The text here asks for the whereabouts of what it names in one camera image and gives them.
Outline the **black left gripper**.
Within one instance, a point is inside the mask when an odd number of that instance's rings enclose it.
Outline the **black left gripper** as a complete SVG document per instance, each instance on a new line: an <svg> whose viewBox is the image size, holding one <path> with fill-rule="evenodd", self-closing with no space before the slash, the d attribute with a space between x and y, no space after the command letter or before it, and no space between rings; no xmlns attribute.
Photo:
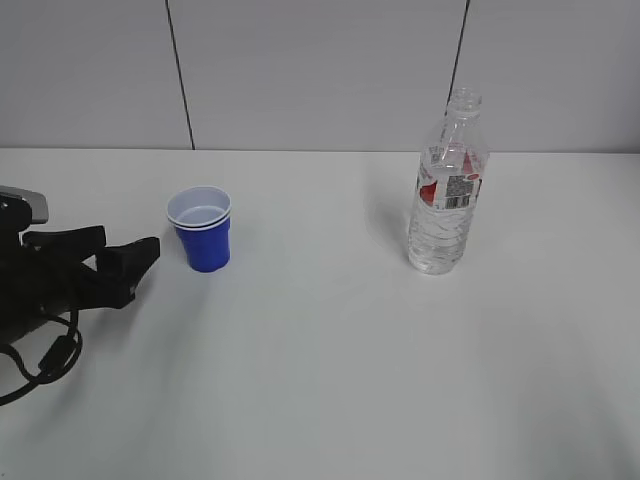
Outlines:
<svg viewBox="0 0 640 480"><path fill-rule="evenodd" d="M1 252L1 342L11 344L72 308L122 309L160 257L160 240L147 237L106 246L101 225L59 232L29 231ZM85 261L95 256L95 267Z"/></svg>

